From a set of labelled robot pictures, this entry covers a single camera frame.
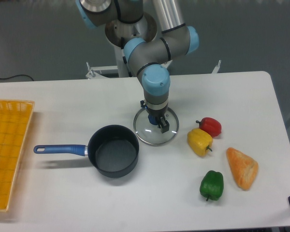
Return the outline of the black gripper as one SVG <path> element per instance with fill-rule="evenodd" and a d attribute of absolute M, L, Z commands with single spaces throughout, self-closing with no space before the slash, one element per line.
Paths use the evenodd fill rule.
<path fill-rule="evenodd" d="M 160 128 L 161 133 L 168 132 L 170 127 L 169 122 L 165 119 L 167 109 L 168 106 L 165 106 L 164 108 L 159 110 L 151 109 L 148 106 L 145 107 L 145 110 L 148 113 L 149 122 L 156 122 L 158 128 Z"/>

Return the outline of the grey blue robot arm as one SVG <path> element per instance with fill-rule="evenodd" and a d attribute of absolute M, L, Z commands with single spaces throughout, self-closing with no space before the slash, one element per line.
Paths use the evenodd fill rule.
<path fill-rule="evenodd" d="M 169 130 L 165 118 L 168 109 L 170 75 L 163 63 L 190 54 L 199 47 L 194 27 L 187 26 L 177 0 L 154 0 L 162 37 L 149 38 L 157 33 L 156 23 L 149 21 L 141 0 L 77 0 L 76 5 L 85 24 L 90 28 L 105 25 L 110 43 L 120 49 L 128 74 L 136 76 L 143 87 L 142 107 L 149 122 L 161 133 Z"/>

